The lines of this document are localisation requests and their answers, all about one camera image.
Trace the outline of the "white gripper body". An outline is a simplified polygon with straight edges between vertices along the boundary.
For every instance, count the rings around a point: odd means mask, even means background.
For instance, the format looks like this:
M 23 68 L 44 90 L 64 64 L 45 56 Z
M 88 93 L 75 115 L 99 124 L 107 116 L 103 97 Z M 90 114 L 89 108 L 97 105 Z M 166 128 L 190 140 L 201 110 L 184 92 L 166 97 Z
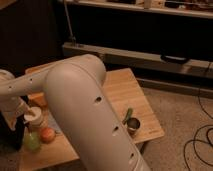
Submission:
M 0 112 L 12 131 L 15 130 L 18 117 L 22 115 L 31 115 L 30 107 L 21 98 L 10 98 L 6 101 L 0 101 Z

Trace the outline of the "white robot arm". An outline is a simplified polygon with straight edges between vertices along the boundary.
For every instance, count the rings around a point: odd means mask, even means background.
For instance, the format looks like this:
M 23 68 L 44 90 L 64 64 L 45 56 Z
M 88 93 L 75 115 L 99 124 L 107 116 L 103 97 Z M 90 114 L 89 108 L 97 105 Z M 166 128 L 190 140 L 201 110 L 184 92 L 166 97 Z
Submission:
M 86 54 L 14 78 L 0 75 L 0 112 L 10 129 L 29 111 L 22 97 L 42 92 L 49 111 L 88 171 L 151 171 L 102 89 L 103 62 Z

